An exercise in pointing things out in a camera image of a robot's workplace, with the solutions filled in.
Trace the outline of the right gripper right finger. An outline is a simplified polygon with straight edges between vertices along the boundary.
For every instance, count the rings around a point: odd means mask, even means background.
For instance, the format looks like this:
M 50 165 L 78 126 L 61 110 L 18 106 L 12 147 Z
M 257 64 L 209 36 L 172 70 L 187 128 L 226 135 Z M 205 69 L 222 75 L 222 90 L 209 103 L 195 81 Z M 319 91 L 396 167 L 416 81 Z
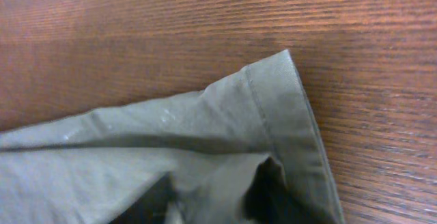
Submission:
M 258 165 L 255 177 L 244 195 L 244 217 L 256 223 L 302 224 L 307 213 L 288 192 L 282 168 L 268 158 Z

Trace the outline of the khaki shorts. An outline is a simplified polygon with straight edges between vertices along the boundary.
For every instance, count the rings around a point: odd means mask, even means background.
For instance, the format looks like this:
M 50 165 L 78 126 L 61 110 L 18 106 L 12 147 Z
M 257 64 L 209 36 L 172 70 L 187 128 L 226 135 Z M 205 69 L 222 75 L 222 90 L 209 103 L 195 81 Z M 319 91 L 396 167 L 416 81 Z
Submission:
M 244 195 L 268 158 L 307 213 L 344 221 L 288 51 L 199 92 L 100 108 L 1 134 L 2 223 L 110 223 L 166 174 L 165 223 L 256 223 Z

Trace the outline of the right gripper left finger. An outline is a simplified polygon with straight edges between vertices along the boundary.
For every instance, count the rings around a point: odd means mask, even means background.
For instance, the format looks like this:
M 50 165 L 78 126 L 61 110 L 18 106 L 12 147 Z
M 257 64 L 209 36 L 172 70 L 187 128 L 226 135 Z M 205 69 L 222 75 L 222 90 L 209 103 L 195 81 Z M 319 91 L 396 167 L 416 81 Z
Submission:
M 164 224 L 176 193 L 169 174 L 164 175 L 110 224 Z

